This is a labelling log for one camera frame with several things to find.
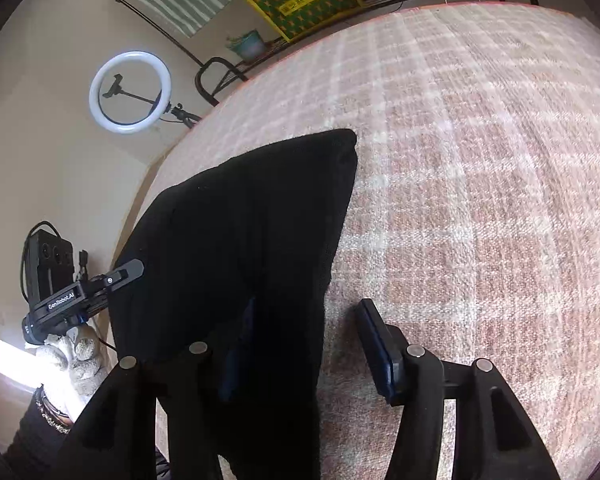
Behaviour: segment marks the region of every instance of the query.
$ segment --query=metal rivet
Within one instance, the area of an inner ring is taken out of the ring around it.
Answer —
[[[189,345],[189,352],[192,354],[203,354],[206,352],[206,343],[204,341],[196,341],[195,343],[191,343]]]
[[[409,345],[407,346],[407,354],[412,357],[422,357],[424,355],[424,348],[420,345]]]
[[[125,370],[130,370],[131,368],[136,366],[137,362],[138,361],[136,361],[136,358],[133,357],[132,355],[124,356],[122,359],[120,359],[120,368],[124,368]]]
[[[475,365],[483,372],[491,372],[493,370],[493,364],[488,359],[478,359]]]

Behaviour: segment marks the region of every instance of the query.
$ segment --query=white ring light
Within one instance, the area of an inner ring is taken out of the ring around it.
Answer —
[[[158,104],[155,106],[154,111],[151,112],[147,117],[137,123],[117,124],[110,119],[107,119],[102,112],[102,108],[100,108],[100,87],[102,86],[102,80],[104,79],[106,73],[111,68],[124,63],[125,61],[142,61],[154,67],[154,70],[160,77],[160,88],[162,90]],[[103,128],[106,128],[115,134],[128,135],[134,134],[154,124],[155,121],[157,121],[166,110],[170,97],[171,75],[169,74],[167,66],[153,54],[136,50],[133,52],[124,52],[123,54],[118,54],[116,57],[109,59],[102,66],[102,68],[98,70],[96,77],[94,77],[93,81],[91,81],[91,88],[89,88],[89,110],[91,111],[93,118],[96,119],[96,122]]]

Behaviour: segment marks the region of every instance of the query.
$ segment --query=white glove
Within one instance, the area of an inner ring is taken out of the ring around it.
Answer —
[[[75,422],[107,377],[96,331],[84,324],[62,337],[50,334],[36,358],[44,363],[46,398]]]

